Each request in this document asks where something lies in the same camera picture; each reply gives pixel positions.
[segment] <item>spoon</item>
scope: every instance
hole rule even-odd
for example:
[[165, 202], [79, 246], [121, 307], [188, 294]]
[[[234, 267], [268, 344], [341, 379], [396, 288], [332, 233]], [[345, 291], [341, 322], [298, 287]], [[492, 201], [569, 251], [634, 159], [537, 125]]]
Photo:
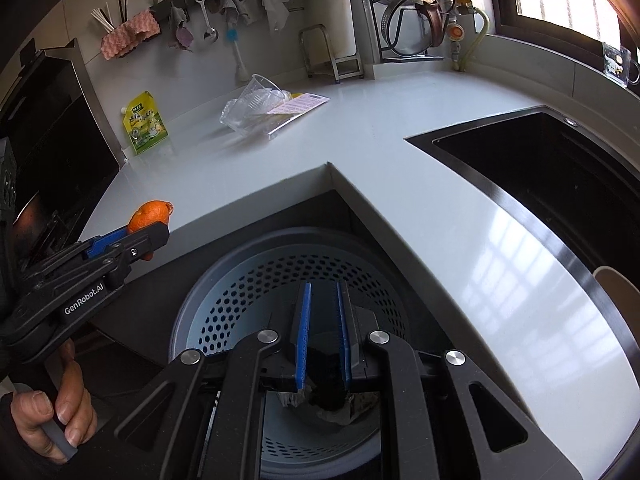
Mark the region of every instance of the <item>spoon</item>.
[[215, 43], [218, 40], [218, 31], [211, 27], [211, 24], [209, 23], [209, 15], [207, 14], [207, 9], [204, 6], [204, 2], [206, 0], [196, 0], [196, 3], [200, 4], [200, 8], [202, 9], [202, 14], [204, 16], [204, 21], [205, 23], [207, 23], [207, 30], [204, 31], [204, 39], [206, 40], [207, 38], [213, 38], [213, 41], [211, 43]]

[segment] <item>orange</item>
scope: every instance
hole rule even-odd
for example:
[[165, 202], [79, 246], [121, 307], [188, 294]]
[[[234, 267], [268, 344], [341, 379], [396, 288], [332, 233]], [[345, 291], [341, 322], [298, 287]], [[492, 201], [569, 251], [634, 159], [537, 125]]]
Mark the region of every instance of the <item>orange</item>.
[[[140, 206], [133, 213], [129, 225], [127, 225], [127, 234], [135, 233], [156, 222], [162, 222], [169, 225], [169, 216], [174, 212], [174, 206], [164, 200], [151, 200]], [[153, 253], [145, 254], [143, 258], [149, 261], [153, 257]]]

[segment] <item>pink sponge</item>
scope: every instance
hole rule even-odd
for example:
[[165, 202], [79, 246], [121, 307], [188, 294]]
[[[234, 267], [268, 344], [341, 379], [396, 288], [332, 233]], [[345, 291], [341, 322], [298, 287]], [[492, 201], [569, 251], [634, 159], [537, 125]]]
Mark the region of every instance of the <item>pink sponge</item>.
[[160, 25], [151, 11], [146, 9], [102, 38], [100, 50], [104, 59], [124, 56], [146, 38], [156, 34], [160, 34]]

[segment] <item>black appliance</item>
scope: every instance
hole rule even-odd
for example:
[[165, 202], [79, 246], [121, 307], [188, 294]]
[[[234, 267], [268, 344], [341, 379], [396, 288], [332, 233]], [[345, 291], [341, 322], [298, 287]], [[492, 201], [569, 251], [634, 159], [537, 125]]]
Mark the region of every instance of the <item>black appliance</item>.
[[0, 110], [17, 164], [18, 267], [78, 240], [124, 156], [82, 62], [78, 43], [20, 56], [20, 78]]

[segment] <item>blue gripper pad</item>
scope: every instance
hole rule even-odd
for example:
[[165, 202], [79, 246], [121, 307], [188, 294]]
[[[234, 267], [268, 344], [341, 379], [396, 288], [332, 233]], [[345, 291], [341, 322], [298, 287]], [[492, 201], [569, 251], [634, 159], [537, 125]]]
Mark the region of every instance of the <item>blue gripper pad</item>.
[[305, 386], [306, 348], [309, 340], [309, 319], [311, 317], [311, 283], [305, 283], [302, 298], [298, 340], [296, 341], [296, 387], [301, 390]]
[[121, 227], [117, 231], [113, 231], [107, 235], [98, 238], [91, 248], [86, 252], [88, 258], [94, 258], [99, 254], [102, 254], [108, 245], [116, 243], [118, 240], [122, 240], [127, 236], [127, 228]]
[[336, 314], [338, 317], [338, 329], [340, 330], [338, 338], [340, 339], [340, 371], [342, 373], [342, 381], [344, 389], [348, 390], [351, 385], [351, 346], [349, 343], [349, 333], [347, 330], [347, 320], [344, 315], [344, 303], [342, 301], [342, 292], [340, 290], [340, 282], [335, 284], [335, 293], [337, 301], [335, 302]]

